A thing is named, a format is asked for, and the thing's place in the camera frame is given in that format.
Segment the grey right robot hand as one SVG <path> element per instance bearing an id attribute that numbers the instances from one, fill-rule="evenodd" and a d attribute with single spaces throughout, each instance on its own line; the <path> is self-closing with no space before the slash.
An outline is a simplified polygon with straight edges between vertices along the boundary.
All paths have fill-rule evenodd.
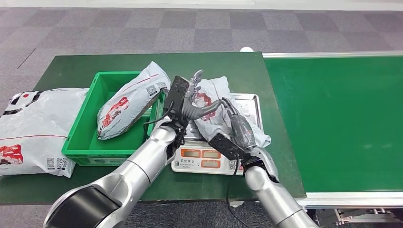
<path id="1" fill-rule="evenodd" d="M 243 149 L 256 146 L 257 144 L 252 127 L 247 119 L 240 114 L 230 99 L 222 97 L 221 101 L 227 110 L 232 128 L 232 137 L 236 144 Z"/>

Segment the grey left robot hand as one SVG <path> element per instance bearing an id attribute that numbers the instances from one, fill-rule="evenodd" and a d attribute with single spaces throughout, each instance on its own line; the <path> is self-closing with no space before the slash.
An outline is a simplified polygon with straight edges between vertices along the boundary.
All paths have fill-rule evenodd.
<path id="1" fill-rule="evenodd" d="M 200 69 L 189 80 L 176 76 L 165 100 L 169 110 L 168 117 L 180 129 L 185 129 L 189 121 L 200 119 L 216 111 L 222 104 L 221 100 L 217 100 L 203 107 L 193 105 L 196 93 L 201 89 L 198 83 L 201 82 L 202 74 L 203 70 Z"/>

